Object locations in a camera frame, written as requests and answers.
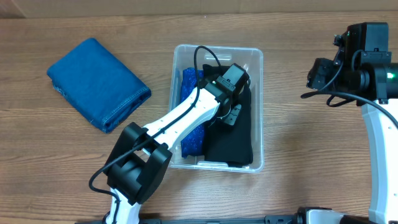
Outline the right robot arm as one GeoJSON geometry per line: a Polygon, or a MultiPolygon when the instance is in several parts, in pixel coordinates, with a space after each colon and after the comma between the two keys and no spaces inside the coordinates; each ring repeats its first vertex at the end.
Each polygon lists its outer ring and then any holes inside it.
{"type": "Polygon", "coordinates": [[[397,223],[397,64],[388,49],[386,22],[348,26],[333,41],[333,60],[317,58],[303,99],[327,95],[334,108],[354,102],[361,108],[369,139],[371,202],[361,217],[330,208],[300,207],[292,223],[397,223]]]}

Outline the teal towel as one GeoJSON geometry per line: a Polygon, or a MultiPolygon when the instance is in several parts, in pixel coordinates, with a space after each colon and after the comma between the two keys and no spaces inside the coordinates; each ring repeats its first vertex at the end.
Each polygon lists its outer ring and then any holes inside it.
{"type": "Polygon", "coordinates": [[[47,75],[54,89],[104,133],[151,97],[150,88],[94,38],[54,63],[47,75]]]}

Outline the black cloth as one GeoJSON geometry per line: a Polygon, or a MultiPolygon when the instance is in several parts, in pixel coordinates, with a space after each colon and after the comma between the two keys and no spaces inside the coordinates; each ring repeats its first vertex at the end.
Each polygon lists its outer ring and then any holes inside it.
{"type": "Polygon", "coordinates": [[[211,66],[208,64],[203,64],[203,77],[204,78],[217,78],[218,76],[223,76],[224,73],[229,69],[229,66],[211,66]]]}
{"type": "Polygon", "coordinates": [[[205,123],[202,149],[206,161],[224,162],[232,167],[252,163],[251,91],[248,86],[239,95],[238,103],[241,110],[234,126],[220,120],[205,123]]]}

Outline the blue glitter cloth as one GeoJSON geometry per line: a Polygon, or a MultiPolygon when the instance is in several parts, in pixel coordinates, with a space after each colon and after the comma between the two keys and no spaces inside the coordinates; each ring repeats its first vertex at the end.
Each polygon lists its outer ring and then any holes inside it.
{"type": "MultiPolygon", "coordinates": [[[[180,90],[180,103],[185,101],[196,87],[197,79],[195,69],[190,67],[183,70],[183,78],[180,90]]],[[[182,141],[182,157],[188,156],[202,156],[203,155],[203,140],[205,138],[205,127],[203,124],[197,126],[190,132],[182,141]]]]}

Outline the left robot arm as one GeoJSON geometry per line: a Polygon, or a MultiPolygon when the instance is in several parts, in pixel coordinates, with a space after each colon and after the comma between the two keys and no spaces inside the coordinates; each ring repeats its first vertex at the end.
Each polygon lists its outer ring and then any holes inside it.
{"type": "Polygon", "coordinates": [[[126,126],[108,160],[104,174],[113,205],[104,223],[139,223],[141,205],[162,182],[172,158],[171,149],[199,125],[219,118],[232,125],[238,96],[250,77],[237,64],[206,75],[189,96],[164,117],[144,127],[126,126]]]}

